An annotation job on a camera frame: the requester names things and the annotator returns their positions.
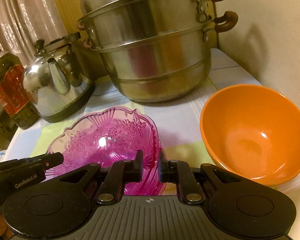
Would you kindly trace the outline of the orange plastic bowl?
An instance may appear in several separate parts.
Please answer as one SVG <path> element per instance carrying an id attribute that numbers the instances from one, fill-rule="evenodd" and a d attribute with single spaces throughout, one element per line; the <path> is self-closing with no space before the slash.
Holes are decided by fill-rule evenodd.
<path id="1" fill-rule="evenodd" d="M 270 88 L 223 88 L 200 114 L 200 133 L 213 162 L 266 186 L 300 173 L 300 109 Z"/>

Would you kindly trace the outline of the purple plastic plate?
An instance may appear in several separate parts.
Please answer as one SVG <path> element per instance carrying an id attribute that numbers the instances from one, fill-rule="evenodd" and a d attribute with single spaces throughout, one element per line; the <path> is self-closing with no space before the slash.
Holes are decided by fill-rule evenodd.
<path id="1" fill-rule="evenodd" d="M 158 160 L 161 151 L 154 121 L 138 109 L 119 106 L 90 113 L 67 127 L 47 148 L 59 152 L 61 165 L 47 171 L 48 179 L 61 176 L 90 163 L 110 167 L 114 162 L 133 160 L 143 152 L 142 181 L 125 185 L 124 193 L 137 196 L 162 194 L 165 184 L 159 181 Z"/>

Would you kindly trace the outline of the black shelf rack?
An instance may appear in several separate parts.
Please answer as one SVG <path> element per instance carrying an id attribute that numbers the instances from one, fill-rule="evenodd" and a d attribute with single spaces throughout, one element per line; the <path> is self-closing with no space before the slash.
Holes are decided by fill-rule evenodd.
<path id="1" fill-rule="evenodd" d="M 0 133 L 9 141 L 13 138 L 18 126 L 6 113 L 2 105 L 0 104 Z"/>

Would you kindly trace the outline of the cooking oil bottle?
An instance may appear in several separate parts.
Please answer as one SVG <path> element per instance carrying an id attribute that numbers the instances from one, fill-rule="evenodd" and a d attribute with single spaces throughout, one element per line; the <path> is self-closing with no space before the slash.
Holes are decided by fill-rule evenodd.
<path id="1" fill-rule="evenodd" d="M 23 73 L 19 57 L 0 49 L 0 104 L 19 128 L 28 129 L 39 115 L 23 88 Z"/>

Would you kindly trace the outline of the checkered tablecloth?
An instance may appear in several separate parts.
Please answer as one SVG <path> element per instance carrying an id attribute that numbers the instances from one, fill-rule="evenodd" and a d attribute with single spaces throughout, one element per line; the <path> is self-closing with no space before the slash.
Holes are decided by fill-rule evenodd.
<path id="1" fill-rule="evenodd" d="M 209 78 L 191 94 L 171 102 L 150 105 L 132 102 L 121 95 L 110 78 L 105 76 L 97 81 L 96 89 L 88 103 L 74 115 L 54 124 L 40 119 L 29 129 L 18 129 L 3 161 L 43 154 L 54 139 L 84 115 L 102 112 L 111 107 L 125 106 L 138 109 L 155 122 L 161 146 L 169 159 L 184 160 L 193 167 L 211 163 L 212 159 L 200 135 L 200 113 L 204 103 L 215 92 L 241 83 L 259 84 L 219 49 L 212 50 L 212 70 Z"/>

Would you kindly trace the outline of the stainless steel kettle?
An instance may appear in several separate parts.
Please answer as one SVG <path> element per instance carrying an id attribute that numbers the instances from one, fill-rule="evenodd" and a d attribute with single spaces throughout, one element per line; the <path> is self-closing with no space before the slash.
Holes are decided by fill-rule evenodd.
<path id="1" fill-rule="evenodd" d="M 34 42 L 34 61 L 25 68 L 23 88 L 39 115 L 47 122 L 59 122 L 80 110 L 90 99 L 95 84 L 83 75 L 72 42 L 80 33 L 59 37 L 48 44 Z"/>

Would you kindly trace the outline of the beige curtain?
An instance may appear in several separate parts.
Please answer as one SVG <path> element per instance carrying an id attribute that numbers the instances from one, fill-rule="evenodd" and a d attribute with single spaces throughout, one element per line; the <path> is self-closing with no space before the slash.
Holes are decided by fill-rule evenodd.
<path id="1" fill-rule="evenodd" d="M 28 65 L 36 52 L 33 44 L 66 35 L 55 0 L 0 0 L 0 48 Z"/>

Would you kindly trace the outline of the stainless steel steamer pot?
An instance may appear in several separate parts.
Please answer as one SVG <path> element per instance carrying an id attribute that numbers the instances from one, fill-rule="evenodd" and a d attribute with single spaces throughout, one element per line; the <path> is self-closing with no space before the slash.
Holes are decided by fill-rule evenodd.
<path id="1" fill-rule="evenodd" d="M 121 94 L 137 102 L 164 102 L 207 79 L 208 33 L 229 31 L 238 22 L 233 11 L 209 14 L 208 4 L 221 1 L 81 0 L 79 22 Z"/>

